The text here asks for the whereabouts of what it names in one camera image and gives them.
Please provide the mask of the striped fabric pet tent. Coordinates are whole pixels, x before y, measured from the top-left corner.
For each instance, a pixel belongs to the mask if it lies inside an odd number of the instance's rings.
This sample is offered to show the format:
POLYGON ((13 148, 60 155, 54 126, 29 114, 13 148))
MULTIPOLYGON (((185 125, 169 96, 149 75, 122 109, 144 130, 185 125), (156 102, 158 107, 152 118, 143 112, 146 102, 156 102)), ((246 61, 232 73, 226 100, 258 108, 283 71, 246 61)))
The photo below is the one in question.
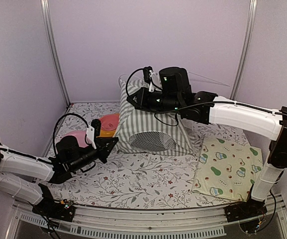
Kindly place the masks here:
POLYGON ((137 110, 127 100, 146 87, 143 80, 118 80, 120 86, 119 123, 116 148, 124 153, 151 153, 165 156, 194 154, 195 150, 183 124, 175 114, 158 114, 137 110))

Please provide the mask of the avocado print cushion mat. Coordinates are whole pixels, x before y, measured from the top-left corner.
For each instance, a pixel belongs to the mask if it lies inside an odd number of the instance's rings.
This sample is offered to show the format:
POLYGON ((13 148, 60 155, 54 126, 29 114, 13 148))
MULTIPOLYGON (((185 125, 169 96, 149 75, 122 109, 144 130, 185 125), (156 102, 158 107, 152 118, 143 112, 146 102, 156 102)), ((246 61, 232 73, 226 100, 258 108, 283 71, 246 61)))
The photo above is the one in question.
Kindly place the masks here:
POLYGON ((260 148, 207 137, 200 149, 192 191, 246 202, 262 168, 260 148))

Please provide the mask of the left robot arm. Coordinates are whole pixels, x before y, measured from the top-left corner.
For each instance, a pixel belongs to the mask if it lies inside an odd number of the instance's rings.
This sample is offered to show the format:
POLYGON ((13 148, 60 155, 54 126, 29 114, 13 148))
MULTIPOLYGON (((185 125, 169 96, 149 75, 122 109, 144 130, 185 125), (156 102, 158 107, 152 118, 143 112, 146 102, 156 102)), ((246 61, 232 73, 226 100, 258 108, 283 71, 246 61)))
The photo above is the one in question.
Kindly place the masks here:
POLYGON ((98 137, 93 144, 81 147, 74 136, 65 136, 56 144, 57 155, 49 158, 18 152, 0 143, 0 191, 38 204, 47 216, 54 216, 58 212, 58 205, 51 200, 48 188, 29 183, 21 176, 62 184, 77 171, 85 172, 84 167, 89 165, 93 168, 97 159, 106 163, 117 143, 117 137, 98 137))

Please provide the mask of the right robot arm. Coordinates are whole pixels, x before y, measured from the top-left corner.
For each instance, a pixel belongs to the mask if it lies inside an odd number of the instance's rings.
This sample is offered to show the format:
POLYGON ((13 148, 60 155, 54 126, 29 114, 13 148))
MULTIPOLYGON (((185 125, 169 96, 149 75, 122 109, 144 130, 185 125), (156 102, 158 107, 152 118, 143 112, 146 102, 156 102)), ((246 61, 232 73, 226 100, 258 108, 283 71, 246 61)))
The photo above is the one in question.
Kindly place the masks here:
POLYGON ((202 124, 236 127, 271 141, 262 173, 250 190, 249 200, 241 207, 245 217, 252 217, 287 168, 287 107, 265 109, 216 93, 194 93, 186 69, 180 67, 168 67, 159 73, 151 67, 141 71, 149 87, 141 87, 134 93, 126 92, 126 100, 135 109, 156 114, 175 113, 202 124))

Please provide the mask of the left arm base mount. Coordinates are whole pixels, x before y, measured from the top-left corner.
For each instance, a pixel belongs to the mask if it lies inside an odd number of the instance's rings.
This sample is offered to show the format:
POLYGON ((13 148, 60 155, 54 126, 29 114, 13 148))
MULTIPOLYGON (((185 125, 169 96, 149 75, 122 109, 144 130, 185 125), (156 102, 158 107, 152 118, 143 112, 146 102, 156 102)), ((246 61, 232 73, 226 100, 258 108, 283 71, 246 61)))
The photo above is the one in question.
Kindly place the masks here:
POLYGON ((46 218, 72 222, 76 207, 67 199, 55 200, 47 186, 38 184, 41 189, 42 200, 33 205, 32 212, 46 218))

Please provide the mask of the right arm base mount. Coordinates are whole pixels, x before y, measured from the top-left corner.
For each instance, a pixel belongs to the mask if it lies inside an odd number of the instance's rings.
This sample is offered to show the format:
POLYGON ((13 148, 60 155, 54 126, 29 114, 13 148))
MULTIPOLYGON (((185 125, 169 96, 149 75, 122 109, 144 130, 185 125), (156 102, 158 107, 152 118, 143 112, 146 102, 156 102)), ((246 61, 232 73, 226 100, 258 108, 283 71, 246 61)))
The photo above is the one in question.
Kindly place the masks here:
POLYGON ((246 234, 256 234, 266 219, 265 200, 249 198, 247 202, 232 203, 224 208, 229 223, 239 222, 240 229, 246 234))

